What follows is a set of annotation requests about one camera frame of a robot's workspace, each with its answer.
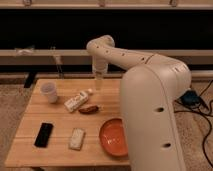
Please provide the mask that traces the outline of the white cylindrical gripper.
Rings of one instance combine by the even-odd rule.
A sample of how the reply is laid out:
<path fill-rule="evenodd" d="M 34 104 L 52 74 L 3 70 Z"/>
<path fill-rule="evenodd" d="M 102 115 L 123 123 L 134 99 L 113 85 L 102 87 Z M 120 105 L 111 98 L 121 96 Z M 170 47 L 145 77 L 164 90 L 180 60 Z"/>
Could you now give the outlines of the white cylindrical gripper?
<path fill-rule="evenodd" d="M 92 58 L 92 71 L 97 74 L 95 75 L 95 88 L 96 90 L 101 90 L 103 83 L 103 75 L 106 74 L 108 70 L 108 62 L 99 57 Z"/>

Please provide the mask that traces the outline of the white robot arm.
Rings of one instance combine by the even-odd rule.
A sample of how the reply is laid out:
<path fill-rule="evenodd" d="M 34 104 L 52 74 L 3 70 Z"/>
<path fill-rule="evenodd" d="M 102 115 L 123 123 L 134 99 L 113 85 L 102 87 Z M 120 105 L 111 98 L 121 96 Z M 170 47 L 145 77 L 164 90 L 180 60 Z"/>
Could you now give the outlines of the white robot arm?
<path fill-rule="evenodd" d="M 114 64 L 126 71 L 120 82 L 123 118 L 132 171 L 186 171 L 173 101 L 190 87 L 191 72 L 177 59 L 120 49 L 109 35 L 87 43 L 93 72 Z"/>

